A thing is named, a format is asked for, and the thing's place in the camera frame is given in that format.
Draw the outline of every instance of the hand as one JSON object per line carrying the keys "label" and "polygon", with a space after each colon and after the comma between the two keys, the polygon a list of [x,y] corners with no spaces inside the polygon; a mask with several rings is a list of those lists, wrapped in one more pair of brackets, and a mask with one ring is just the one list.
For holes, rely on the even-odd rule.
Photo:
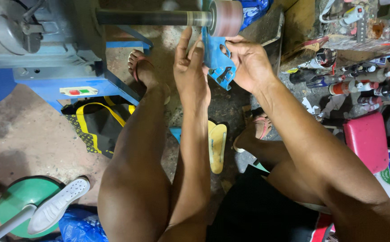
{"label": "hand", "polygon": [[277,79],[268,60],[267,52],[260,44],[252,43],[240,35],[226,37],[225,44],[237,68],[234,81],[240,87],[253,93],[267,85],[270,80]]}
{"label": "hand", "polygon": [[181,33],[180,41],[176,47],[174,78],[184,109],[206,109],[210,104],[211,93],[207,83],[208,68],[203,64],[204,44],[199,38],[186,56],[191,36],[192,27],[188,26]]}

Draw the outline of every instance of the yellow insole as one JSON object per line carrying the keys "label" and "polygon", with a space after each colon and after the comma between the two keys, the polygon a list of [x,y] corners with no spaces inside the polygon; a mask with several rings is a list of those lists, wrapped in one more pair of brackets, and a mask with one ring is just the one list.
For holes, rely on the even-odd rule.
{"label": "yellow insole", "polygon": [[218,124],[215,126],[213,126],[213,124],[213,122],[208,121],[208,150],[210,154],[210,167],[214,174],[219,174],[223,170],[224,146],[226,143],[227,128],[224,124]]}

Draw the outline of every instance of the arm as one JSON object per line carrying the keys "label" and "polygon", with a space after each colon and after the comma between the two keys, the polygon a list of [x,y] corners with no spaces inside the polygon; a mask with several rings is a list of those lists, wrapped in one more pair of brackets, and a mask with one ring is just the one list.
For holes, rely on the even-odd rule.
{"label": "arm", "polygon": [[228,40],[235,81],[271,119],[296,169],[331,210],[340,239],[390,240],[390,198],[375,177],[281,83],[260,45],[240,36]]}
{"label": "arm", "polygon": [[180,155],[171,191],[170,223],[160,241],[205,241],[210,200],[208,114],[211,95],[203,72],[204,47],[198,40],[186,58],[192,28],[181,34],[174,78],[183,106]]}

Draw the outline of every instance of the machine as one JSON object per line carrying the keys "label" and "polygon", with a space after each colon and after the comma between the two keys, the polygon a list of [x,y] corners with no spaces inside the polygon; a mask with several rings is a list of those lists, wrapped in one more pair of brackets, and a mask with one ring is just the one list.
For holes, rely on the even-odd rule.
{"label": "machine", "polygon": [[[125,93],[123,98],[136,105],[138,95],[106,69],[104,25],[117,25],[152,46],[128,25],[205,26],[209,37],[223,37],[237,35],[242,23],[239,1],[215,0],[208,11],[143,12],[102,9],[97,0],[0,0],[0,69],[13,69],[17,83],[30,86],[57,110],[61,106],[55,98],[115,94],[86,82],[74,86],[74,80],[98,78],[113,79],[112,84]],[[206,53],[210,46],[206,44]],[[43,88],[49,84],[53,90]]]}

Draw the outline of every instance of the white cap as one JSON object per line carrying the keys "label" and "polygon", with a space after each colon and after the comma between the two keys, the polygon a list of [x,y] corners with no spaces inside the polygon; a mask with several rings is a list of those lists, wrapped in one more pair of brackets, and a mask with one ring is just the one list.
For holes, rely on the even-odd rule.
{"label": "white cap", "polygon": [[390,77],[390,71],[385,73],[385,77],[389,78]]}
{"label": "white cap", "polygon": [[367,70],[368,72],[373,72],[373,71],[375,71],[375,66],[372,65],[372,66],[370,66],[369,68],[367,68],[366,70]]}

